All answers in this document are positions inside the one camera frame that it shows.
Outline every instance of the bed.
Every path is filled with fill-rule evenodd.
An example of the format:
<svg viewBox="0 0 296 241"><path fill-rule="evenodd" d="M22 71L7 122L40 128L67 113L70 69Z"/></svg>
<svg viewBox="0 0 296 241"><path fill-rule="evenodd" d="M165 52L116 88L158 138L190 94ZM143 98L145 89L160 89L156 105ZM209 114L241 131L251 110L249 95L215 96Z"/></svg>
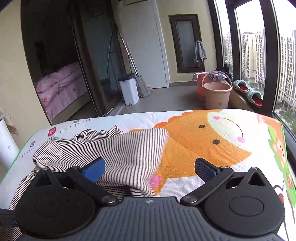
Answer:
<svg viewBox="0 0 296 241"><path fill-rule="evenodd" d="M52 124L67 121L90 101L79 62L43 77L36 91Z"/></svg>
<svg viewBox="0 0 296 241"><path fill-rule="evenodd" d="M194 162L202 157L216 166L235 171L259 167L284 204L286 215L278 234L296 237L295 175L287 162L282 124L245 110L198 110L136 113L68 121L35 133L24 145L0 185L0 208L9 208L21 180L34 168L36 150L54 137L73 138L85 129L124 132L164 128L170 138L161 164L150 181L157 196L178 200L204 182Z"/></svg>

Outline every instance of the brown window frame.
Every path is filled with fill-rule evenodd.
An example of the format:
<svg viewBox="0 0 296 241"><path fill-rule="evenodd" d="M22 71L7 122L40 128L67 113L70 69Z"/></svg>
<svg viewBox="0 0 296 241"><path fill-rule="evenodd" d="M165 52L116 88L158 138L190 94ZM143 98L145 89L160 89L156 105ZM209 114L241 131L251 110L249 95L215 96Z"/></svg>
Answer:
<svg viewBox="0 0 296 241"><path fill-rule="evenodd" d="M176 60L177 60L177 72L179 74L185 74L185 73L198 73L198 72L204 72L205 71L205 65L202 64L199 67L193 67L188 68L184 67L183 65L183 59L182 59L182 51L181 51L181 45L178 35L178 29L177 29L177 21L192 21L192 29L193 29L193 35L194 35L194 41L202 40L201 34L200 34L200 24L198 21L197 14L178 14L178 15L169 15L169 21L172 28L172 34L173 34L173 40L174 40L174 47L175 47L175 54L176 54Z"/></svg>

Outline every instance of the white trash can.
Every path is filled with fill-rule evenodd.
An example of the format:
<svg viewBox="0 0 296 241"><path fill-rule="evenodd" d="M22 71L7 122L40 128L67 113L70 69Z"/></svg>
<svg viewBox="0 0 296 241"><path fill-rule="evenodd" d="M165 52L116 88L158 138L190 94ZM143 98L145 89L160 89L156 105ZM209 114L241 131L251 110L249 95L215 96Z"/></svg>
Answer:
<svg viewBox="0 0 296 241"><path fill-rule="evenodd" d="M9 169L19 153L19 148L13 140L5 121L0 120L0 162Z"/></svg>
<svg viewBox="0 0 296 241"><path fill-rule="evenodd" d="M126 105L134 105L139 101L138 89L134 77L135 74L127 74L118 78Z"/></svg>

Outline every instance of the pink bedding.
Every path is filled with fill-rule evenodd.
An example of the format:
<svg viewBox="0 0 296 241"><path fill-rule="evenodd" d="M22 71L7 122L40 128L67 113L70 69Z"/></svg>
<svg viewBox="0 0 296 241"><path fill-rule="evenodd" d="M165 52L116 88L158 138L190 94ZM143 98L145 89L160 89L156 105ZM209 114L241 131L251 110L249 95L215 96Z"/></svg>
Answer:
<svg viewBox="0 0 296 241"><path fill-rule="evenodd" d="M76 63L70 64L62 68L63 71L42 78L36 87L37 92L43 91L38 92L38 96L50 121L87 92L80 67L76 66Z"/></svg>

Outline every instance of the window frame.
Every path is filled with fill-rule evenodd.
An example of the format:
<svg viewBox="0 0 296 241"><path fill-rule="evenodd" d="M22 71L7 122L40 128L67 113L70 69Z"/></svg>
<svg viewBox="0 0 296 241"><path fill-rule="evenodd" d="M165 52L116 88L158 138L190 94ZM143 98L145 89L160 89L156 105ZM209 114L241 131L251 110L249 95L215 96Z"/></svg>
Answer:
<svg viewBox="0 0 296 241"><path fill-rule="evenodd" d="M215 1L216 0L208 0L211 16L215 12L218 12L218 9L215 8ZM231 32L234 80L241 79L242 72L242 48L240 43L241 38L235 9L250 1L252 0L225 0ZM288 1L296 8L296 0ZM272 117L282 122L282 120L274 113L274 108L279 91L279 79L282 66L281 63L283 64L283 58L281 56L281 41L283 39L280 37L279 34L279 28L273 2L270 0L259 0L259 2L261 5L261 11L264 20L265 36L266 39L268 39L268 41L266 41L266 59L268 59L268 61L266 62L265 76L265 79L268 79L268 84L265 85L262 107L258 108L256 106L252 106L252 109L256 113ZM212 19L213 30L214 32L217 32L215 33L216 35L221 34L222 32L219 26L219 22L220 20L215 20L215 17L214 20ZM216 40L215 38L217 59L223 58L222 44L223 42L218 41L218 39ZM287 157L294 173L296 173L296 136L284 123L283 127L287 146Z"/></svg>
<svg viewBox="0 0 296 241"><path fill-rule="evenodd" d="M202 41L201 33L200 33L200 24L198 21L197 14L177 14L177 15L169 15L168 17L169 17L170 25L172 28L178 74L204 72L205 71L204 63L199 67L193 67L193 68L188 68L183 66L182 51L181 51L178 28L176 23L177 21L192 21L194 41L195 42L198 40Z"/></svg>

